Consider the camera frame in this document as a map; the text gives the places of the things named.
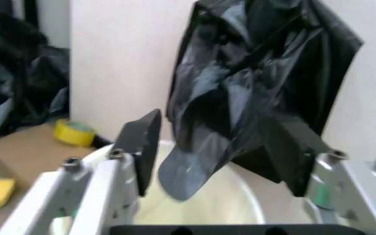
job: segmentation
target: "white bucket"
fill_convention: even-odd
[[[95,168],[111,145],[83,159]],[[157,170],[173,148],[173,143],[161,141],[152,182],[147,195],[140,199],[135,224],[263,224],[264,218],[252,190],[229,165],[216,172],[189,200],[179,202],[162,189]],[[70,218],[57,218],[51,226],[52,235],[67,234]]]

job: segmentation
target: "cardboard surface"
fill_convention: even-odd
[[[64,159],[83,158],[93,151],[56,140],[53,127],[43,124],[0,138],[0,171],[28,189],[42,172],[55,171]]]

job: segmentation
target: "crumpled plastic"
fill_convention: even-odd
[[[0,136],[37,125],[69,106],[69,51],[0,12]]]
[[[268,162],[251,154],[264,148],[265,117],[293,114],[320,135],[361,45],[317,0],[197,1],[167,104],[176,146],[159,169],[165,191],[187,200],[231,160]]]

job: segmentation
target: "garbage bag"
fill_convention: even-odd
[[[265,117],[292,114],[320,135],[361,45],[317,0],[197,1],[167,103],[176,145],[159,169],[163,188],[186,200],[231,160],[268,164],[256,155]]]
[[[68,112],[69,52],[0,12],[0,136]]]

